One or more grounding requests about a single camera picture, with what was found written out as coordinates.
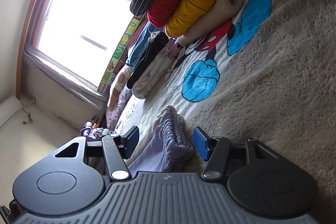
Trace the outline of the lavender pants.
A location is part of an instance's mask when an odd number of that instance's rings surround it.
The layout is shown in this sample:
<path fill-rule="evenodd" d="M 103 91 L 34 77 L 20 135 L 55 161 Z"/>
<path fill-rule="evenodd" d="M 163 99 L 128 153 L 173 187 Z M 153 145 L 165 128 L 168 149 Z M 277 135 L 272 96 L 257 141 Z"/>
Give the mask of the lavender pants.
<path fill-rule="evenodd" d="M 179 172 L 194 154 L 184 132 L 185 121 L 173 106 L 166 106 L 154 121 L 150 138 L 142 139 L 127 166 L 138 172 Z"/>

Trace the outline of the purple clothes pile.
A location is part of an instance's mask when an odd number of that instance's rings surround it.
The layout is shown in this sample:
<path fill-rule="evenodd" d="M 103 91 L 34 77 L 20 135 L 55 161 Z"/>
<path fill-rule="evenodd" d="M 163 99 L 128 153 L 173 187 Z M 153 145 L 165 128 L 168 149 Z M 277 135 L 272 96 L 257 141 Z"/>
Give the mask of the purple clothes pile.
<path fill-rule="evenodd" d="M 105 136 L 112 135 L 114 131 L 108 128 L 97 127 L 92 122 L 86 122 L 80 130 L 79 136 L 84 136 L 88 141 L 98 141 Z"/>

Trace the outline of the purple floral mattress quilt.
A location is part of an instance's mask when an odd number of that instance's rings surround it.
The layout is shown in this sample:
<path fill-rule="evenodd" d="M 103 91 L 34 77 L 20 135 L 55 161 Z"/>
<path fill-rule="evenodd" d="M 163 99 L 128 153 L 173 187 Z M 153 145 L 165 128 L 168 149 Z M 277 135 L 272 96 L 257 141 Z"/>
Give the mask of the purple floral mattress quilt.
<path fill-rule="evenodd" d="M 131 98 L 132 91 L 127 88 L 127 86 L 123 87 L 120 95 L 118 97 L 118 101 L 115 106 L 110 110 L 107 109 L 105 112 L 105 119 L 106 119 L 106 127 L 110 131 L 114 131 L 117 127 L 119 118 L 128 103 L 129 99 Z"/>

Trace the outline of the Mickey Mouse plush blanket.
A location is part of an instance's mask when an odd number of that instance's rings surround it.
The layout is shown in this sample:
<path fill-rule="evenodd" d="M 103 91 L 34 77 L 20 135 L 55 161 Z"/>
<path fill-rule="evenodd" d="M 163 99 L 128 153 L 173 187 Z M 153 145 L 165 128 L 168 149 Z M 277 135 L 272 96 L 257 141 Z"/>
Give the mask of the Mickey Mouse plush blanket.
<path fill-rule="evenodd" d="M 335 0 L 245 0 L 232 22 L 213 50 L 190 45 L 145 100 L 131 97 L 117 131 L 135 125 L 147 141 L 171 105 L 188 137 L 199 126 L 259 139 L 316 179 L 314 213 L 335 223 Z"/>

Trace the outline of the yellow cartoon pillow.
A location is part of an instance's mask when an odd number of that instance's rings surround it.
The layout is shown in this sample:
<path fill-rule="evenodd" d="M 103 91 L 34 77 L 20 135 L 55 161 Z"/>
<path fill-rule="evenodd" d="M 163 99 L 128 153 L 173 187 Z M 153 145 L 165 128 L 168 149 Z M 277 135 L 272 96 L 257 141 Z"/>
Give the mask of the yellow cartoon pillow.
<path fill-rule="evenodd" d="M 118 102 L 119 95 L 130 78 L 132 70 L 133 69 L 131 66 L 124 65 L 118 72 L 116 78 L 113 80 L 109 91 L 109 100 L 107 103 L 107 108 L 109 110 L 112 110 Z"/>

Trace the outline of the colourful alphabet foam mat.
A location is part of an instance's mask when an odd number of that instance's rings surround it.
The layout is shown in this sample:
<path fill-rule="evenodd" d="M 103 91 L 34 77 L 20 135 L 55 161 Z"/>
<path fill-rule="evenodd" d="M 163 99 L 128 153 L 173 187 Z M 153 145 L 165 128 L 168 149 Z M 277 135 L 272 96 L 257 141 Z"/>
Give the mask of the colourful alphabet foam mat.
<path fill-rule="evenodd" d="M 110 85 L 118 74 L 119 70 L 123 67 L 127 54 L 127 46 L 131 39 L 134 38 L 134 33 L 139 29 L 139 26 L 145 21 L 145 16 L 134 16 L 127 26 L 125 32 L 123 33 L 122 38 L 117 44 L 116 49 L 106 70 L 103 74 L 103 77 L 98 85 L 97 92 L 99 94 L 107 94 Z"/>

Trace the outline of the white printed folded garment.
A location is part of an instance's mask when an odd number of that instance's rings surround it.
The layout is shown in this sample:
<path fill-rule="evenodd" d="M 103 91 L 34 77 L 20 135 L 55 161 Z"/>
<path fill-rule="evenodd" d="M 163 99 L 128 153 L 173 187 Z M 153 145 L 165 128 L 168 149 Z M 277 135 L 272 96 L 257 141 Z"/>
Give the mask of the white printed folded garment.
<path fill-rule="evenodd" d="M 143 74 L 132 87 L 133 95 L 138 99 L 146 99 L 156 83 L 166 73 L 179 55 L 182 46 L 177 39 L 170 39 Z"/>

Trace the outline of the blue folded blanket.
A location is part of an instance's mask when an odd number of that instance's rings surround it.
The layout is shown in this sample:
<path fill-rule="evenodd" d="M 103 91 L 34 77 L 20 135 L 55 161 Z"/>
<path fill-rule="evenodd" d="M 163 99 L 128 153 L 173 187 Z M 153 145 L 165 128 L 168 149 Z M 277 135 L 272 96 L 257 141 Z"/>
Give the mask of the blue folded blanket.
<path fill-rule="evenodd" d="M 132 46 L 128 52 L 126 65 L 134 69 L 137 66 L 143 52 L 149 45 L 148 39 L 150 38 L 151 34 L 155 32 L 161 32 L 162 30 L 163 28 L 156 28 L 150 22 L 147 22 L 147 24 L 141 31 L 138 39 L 136 40 L 134 46 Z"/>

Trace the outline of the beige folded garment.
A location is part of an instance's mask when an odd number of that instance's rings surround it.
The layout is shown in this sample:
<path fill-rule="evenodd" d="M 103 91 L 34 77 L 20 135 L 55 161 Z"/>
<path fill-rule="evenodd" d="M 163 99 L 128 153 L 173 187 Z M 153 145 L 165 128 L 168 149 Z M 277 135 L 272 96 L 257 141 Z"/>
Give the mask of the beige folded garment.
<path fill-rule="evenodd" d="M 186 47 L 202 36 L 209 34 L 238 14 L 244 0 L 217 0 L 212 8 L 201 16 L 177 42 Z"/>

